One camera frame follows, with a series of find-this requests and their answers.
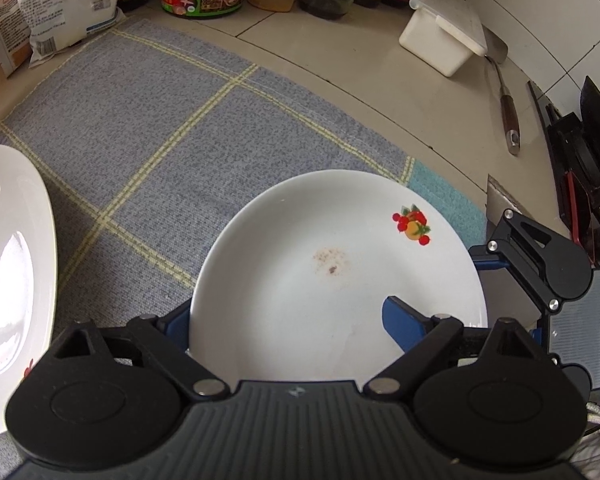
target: fruit decal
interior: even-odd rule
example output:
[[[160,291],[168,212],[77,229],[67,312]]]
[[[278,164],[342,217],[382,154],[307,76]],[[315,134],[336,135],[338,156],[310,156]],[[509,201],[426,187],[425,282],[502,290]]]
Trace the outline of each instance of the fruit decal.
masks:
[[[24,379],[26,376],[28,376],[28,375],[29,375],[29,372],[31,371],[31,369],[32,369],[32,368],[33,368],[33,359],[32,359],[31,361],[29,361],[29,366],[27,366],[27,367],[24,369],[24,377],[23,377],[23,379]]]
[[[427,245],[431,241],[427,217],[417,206],[412,205],[411,209],[403,207],[401,212],[394,213],[393,219],[398,222],[398,231],[404,233],[409,240],[417,240],[420,245]]]

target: food package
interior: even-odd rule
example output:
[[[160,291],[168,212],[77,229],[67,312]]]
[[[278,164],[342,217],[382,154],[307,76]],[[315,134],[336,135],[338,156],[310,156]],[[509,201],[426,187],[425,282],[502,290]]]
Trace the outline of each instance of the food package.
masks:
[[[4,73],[11,74],[30,54],[29,27],[18,0],[0,0],[0,65]]]
[[[116,3],[117,0],[20,0],[20,10],[31,28],[31,65],[124,18]]]

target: metal screw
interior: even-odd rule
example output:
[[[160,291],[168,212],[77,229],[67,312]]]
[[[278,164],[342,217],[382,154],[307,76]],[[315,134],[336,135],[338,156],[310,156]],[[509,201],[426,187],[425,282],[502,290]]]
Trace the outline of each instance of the metal screw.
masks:
[[[391,377],[376,377],[369,381],[369,389],[378,395],[391,395],[400,389],[400,383]]]
[[[205,397],[213,397],[224,392],[224,383],[218,379],[202,379],[193,385],[193,391]]]

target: white plastic box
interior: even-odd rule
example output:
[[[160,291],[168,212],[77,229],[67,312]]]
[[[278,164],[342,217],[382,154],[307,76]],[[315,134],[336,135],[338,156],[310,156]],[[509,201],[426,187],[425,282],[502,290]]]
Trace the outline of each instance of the white plastic box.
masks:
[[[410,0],[415,9],[400,44],[450,77],[472,54],[485,56],[487,42],[477,13],[464,0]]]

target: food stain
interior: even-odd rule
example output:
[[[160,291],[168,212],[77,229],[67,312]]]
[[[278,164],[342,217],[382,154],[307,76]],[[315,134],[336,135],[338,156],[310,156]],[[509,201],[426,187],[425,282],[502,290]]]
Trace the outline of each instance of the food stain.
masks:
[[[339,276],[349,265],[347,255],[338,248],[324,248],[316,251],[314,261],[316,262],[316,274],[324,273],[327,276]]]

